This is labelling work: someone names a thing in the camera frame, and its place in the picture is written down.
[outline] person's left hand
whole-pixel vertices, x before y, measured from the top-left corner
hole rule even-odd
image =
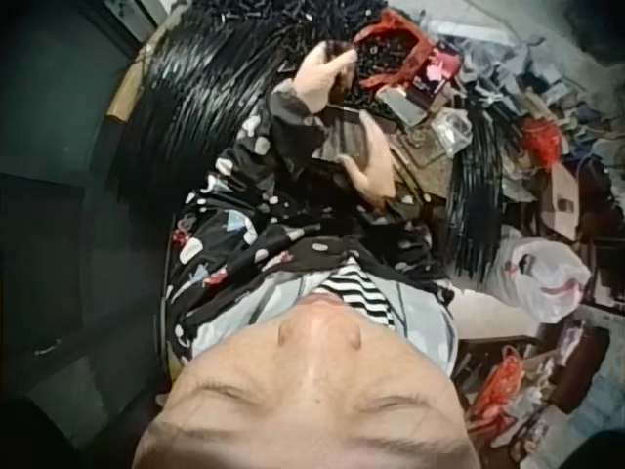
[[[327,42],[321,42],[304,58],[293,80],[293,89],[312,114],[327,106],[337,75],[347,73],[357,57],[355,49],[350,49],[328,61]]]

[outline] white plastic bag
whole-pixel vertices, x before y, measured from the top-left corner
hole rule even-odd
[[[589,278],[590,271],[567,245],[513,235],[501,242],[486,291],[539,322],[555,323],[577,308]]]

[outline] hand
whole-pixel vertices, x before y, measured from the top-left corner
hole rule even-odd
[[[321,112],[328,104],[328,95],[339,73],[347,73],[358,55],[350,49],[328,61],[325,42],[321,42],[304,58],[293,80],[296,96],[312,114]]]
[[[347,155],[342,155],[341,161],[360,195],[375,208],[382,209],[386,200],[396,195],[393,155],[384,132],[367,111],[360,112],[360,121],[367,135],[367,167],[360,171]]]

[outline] nose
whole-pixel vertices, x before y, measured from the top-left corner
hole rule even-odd
[[[278,330],[283,398],[311,410],[340,408],[361,345],[358,321],[344,304],[319,300],[297,306]]]

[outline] finger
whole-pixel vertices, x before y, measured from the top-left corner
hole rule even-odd
[[[348,175],[350,176],[354,187],[358,190],[365,190],[368,185],[367,177],[362,174],[360,168],[358,168],[358,165],[355,164],[355,161],[346,154],[342,154],[340,156],[340,159],[343,163],[343,166],[345,167],[345,170],[348,172]]]
[[[375,150],[374,153],[377,153],[379,149],[388,148],[389,142],[387,141],[387,137],[371,114],[366,110],[362,110],[359,115],[371,151]]]
[[[351,64],[355,64],[357,59],[358,52],[356,52],[355,49],[350,49],[328,62],[325,68],[332,76],[336,76],[342,71],[347,70]]]
[[[323,65],[327,60],[326,56],[327,42],[321,41],[308,52],[302,61],[300,68],[310,68],[312,66]]]

